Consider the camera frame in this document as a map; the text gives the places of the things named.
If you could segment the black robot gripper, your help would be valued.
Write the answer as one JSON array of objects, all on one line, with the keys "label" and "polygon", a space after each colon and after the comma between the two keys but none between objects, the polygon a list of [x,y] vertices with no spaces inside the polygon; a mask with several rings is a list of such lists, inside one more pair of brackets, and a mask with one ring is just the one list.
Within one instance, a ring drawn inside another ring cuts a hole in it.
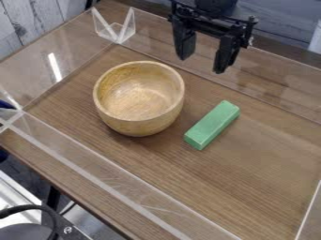
[{"label": "black robot gripper", "polygon": [[197,32],[219,39],[213,71],[222,74],[233,65],[241,47],[252,45],[256,16],[237,6],[238,0],[170,0],[169,22],[173,28],[178,58],[185,61],[194,53]]}]

